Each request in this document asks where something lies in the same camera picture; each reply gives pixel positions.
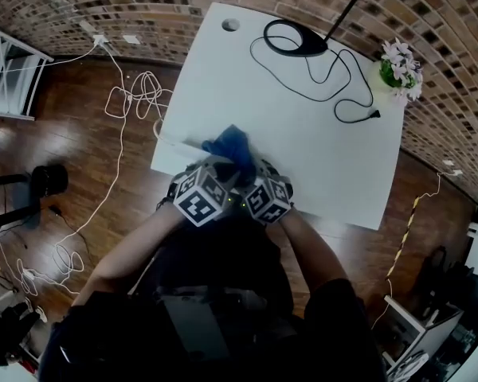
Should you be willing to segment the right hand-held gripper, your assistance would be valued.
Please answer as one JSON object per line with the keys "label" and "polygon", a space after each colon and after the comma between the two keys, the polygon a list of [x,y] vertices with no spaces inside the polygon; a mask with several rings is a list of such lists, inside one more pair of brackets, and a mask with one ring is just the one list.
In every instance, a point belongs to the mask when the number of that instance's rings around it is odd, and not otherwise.
{"label": "right hand-held gripper", "polygon": [[261,158],[257,159],[257,175],[247,188],[242,205],[254,220],[273,224],[292,208],[293,193],[289,177]]}

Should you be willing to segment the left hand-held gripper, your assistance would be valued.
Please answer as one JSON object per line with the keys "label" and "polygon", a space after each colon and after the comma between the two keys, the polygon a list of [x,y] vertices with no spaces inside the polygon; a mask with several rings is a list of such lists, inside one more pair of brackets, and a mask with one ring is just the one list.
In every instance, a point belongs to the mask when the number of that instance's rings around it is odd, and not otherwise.
{"label": "left hand-held gripper", "polygon": [[188,221],[201,227],[231,207],[231,193],[240,176],[230,159],[209,154],[172,178],[167,197]]}

